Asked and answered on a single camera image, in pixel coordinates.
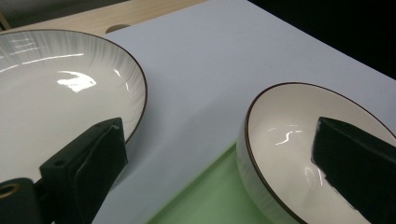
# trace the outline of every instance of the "white plate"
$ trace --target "white plate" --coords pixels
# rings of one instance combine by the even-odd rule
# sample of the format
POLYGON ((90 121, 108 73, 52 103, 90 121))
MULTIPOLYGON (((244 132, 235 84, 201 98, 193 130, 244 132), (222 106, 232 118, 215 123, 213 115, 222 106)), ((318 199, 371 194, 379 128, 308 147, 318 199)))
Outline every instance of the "white plate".
POLYGON ((126 50, 101 37, 43 30, 0 35, 0 182, 39 165, 93 124, 140 122, 147 82, 126 50))
POLYGON ((396 146, 387 127, 346 97, 310 84, 279 84, 253 101, 237 141, 247 191, 275 223, 368 223, 311 161, 319 117, 351 123, 396 146))

